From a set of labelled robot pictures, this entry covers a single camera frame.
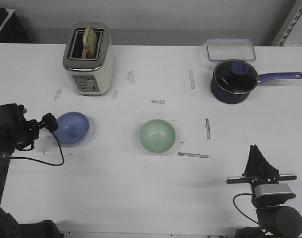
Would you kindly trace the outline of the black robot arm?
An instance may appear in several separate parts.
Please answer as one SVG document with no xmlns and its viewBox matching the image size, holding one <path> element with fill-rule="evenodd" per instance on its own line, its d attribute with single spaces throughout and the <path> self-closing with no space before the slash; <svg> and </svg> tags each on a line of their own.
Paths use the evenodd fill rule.
<svg viewBox="0 0 302 238">
<path fill-rule="evenodd" d="M 251 202 L 255 207 L 256 227 L 238 228 L 236 238 L 297 238 L 302 234 L 302 216 L 284 203 L 296 195 L 285 181 L 296 180 L 294 174 L 280 174 L 269 164 L 257 145 L 251 145 L 244 173 L 228 177 L 227 184 L 250 184 Z"/>
<path fill-rule="evenodd" d="M 13 152 L 32 150 L 40 129 L 46 128 L 50 133 L 58 129 L 56 118 L 50 113 L 44 115 L 41 121 L 26 120 L 24 113 L 20 108 L 0 110 L 0 238 L 62 238 L 64 234 L 52 220 L 19 224 L 1 207 Z"/>
</svg>

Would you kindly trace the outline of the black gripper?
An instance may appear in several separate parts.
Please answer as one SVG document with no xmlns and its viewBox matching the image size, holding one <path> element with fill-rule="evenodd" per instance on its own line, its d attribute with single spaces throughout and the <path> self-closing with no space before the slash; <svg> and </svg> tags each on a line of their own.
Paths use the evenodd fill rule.
<svg viewBox="0 0 302 238">
<path fill-rule="evenodd" d="M 59 128 L 56 118 L 51 114 L 45 114 L 40 121 L 26 120 L 24 115 L 21 121 L 10 130 L 10 144 L 14 149 L 33 149 L 34 141 L 39 138 L 40 130 L 46 128 L 50 133 Z"/>
<path fill-rule="evenodd" d="M 278 183 L 279 181 L 296 180 L 296 175 L 279 175 L 279 170 L 269 164 L 257 145 L 251 145 L 248 161 L 241 177 L 228 177 L 227 184 L 238 183 Z"/>
</svg>

